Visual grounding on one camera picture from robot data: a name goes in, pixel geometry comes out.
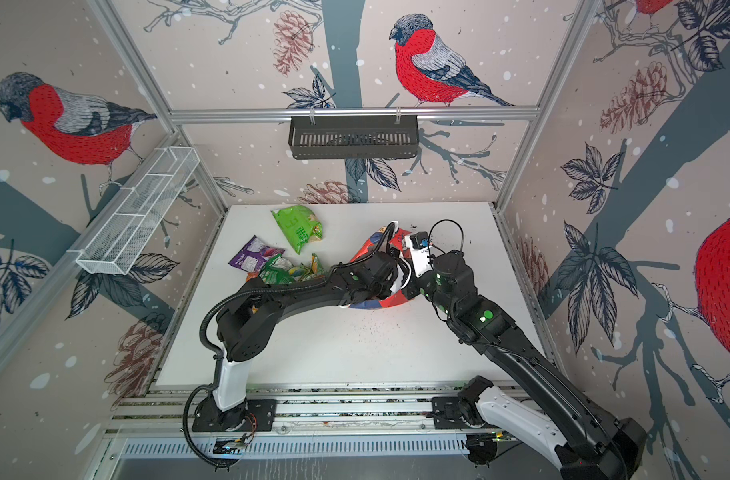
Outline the red paper gift bag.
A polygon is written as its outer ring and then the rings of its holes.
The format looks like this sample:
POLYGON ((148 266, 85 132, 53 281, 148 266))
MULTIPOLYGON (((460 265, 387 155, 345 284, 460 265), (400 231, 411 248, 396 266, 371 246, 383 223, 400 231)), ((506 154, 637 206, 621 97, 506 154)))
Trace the red paper gift bag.
POLYGON ((406 304, 419 295, 414 290, 416 276, 410 259, 410 251, 404 243, 406 237, 412 234, 412 232, 401 227, 395 227, 388 239, 384 240, 386 230, 386 227, 382 227, 374 232, 365 241, 351 261, 364 259, 373 253, 373 256, 369 260, 366 260, 364 265, 369 267, 369 270, 366 270, 367 274, 374 274, 373 279, 375 281, 376 292, 382 279, 394 267, 399 266, 404 274, 401 289, 388 299, 376 299, 374 297, 375 292, 367 299, 350 305, 350 308, 361 310, 393 308, 406 304))

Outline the bright green chips bag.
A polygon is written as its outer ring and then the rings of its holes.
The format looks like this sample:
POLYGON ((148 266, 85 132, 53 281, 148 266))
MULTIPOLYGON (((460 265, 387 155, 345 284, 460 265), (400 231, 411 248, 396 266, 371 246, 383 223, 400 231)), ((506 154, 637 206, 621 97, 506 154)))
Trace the bright green chips bag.
POLYGON ((273 210, 272 216, 297 254, 300 254, 309 243, 324 238, 323 224, 315 213, 304 205, 273 210))

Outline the dark green snack packet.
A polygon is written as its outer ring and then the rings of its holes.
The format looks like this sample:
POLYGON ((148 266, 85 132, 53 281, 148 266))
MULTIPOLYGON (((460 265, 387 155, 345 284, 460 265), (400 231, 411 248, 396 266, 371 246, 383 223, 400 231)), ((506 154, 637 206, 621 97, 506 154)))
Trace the dark green snack packet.
POLYGON ((282 255, 271 258, 259 272, 259 278, 267 285, 293 284, 295 279, 291 274, 293 263, 282 255))

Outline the purple snack packet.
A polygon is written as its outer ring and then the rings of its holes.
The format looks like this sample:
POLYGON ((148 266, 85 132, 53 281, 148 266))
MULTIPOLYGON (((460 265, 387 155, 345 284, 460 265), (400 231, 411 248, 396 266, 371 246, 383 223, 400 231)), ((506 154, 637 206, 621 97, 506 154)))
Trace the purple snack packet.
POLYGON ((284 253, 284 248, 268 245, 258 236, 253 236, 228 264, 247 273, 259 273, 271 259, 284 253))

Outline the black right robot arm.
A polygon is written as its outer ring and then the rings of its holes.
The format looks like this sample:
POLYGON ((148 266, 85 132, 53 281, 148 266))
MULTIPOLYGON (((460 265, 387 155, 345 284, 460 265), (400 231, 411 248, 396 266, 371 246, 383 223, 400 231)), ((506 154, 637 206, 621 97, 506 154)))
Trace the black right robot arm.
POLYGON ((530 408, 476 376, 459 396, 470 426, 502 428, 541 454, 564 479, 629 479, 639 468, 646 432, 619 419, 575 387, 531 343, 514 318, 479 294, 463 254, 412 250, 421 294, 458 337, 506 372, 536 403, 530 408))

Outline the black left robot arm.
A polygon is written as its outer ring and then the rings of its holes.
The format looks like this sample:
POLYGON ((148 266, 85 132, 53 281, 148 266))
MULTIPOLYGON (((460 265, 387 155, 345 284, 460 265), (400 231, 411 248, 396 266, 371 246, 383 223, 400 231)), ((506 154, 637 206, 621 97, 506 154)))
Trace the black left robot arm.
POLYGON ((214 306, 200 328, 203 346, 217 362, 211 397, 220 412, 247 397, 250 363, 268 346, 276 326, 309 311, 383 300, 398 284, 400 261, 384 252, 339 264, 328 276, 297 284, 267 285, 255 278, 214 306))

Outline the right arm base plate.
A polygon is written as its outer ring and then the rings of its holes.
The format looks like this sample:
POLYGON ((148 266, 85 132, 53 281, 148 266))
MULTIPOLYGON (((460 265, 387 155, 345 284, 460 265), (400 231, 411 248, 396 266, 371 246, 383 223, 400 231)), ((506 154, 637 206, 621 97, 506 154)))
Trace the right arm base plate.
POLYGON ((490 423, 495 417, 491 407, 481 407, 482 396, 504 394, 491 380, 480 375, 469 380, 455 396, 437 396, 431 399, 431 409, 425 416, 437 430, 492 429, 500 425, 490 423))

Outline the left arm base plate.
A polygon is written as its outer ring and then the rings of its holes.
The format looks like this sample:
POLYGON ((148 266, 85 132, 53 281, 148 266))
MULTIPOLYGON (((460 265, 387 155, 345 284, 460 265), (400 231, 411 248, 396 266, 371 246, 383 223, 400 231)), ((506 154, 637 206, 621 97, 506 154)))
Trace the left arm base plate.
POLYGON ((212 396, 202 400, 194 413, 193 431, 269 432, 272 430, 277 401, 274 399, 246 399, 227 411, 221 411, 212 396))

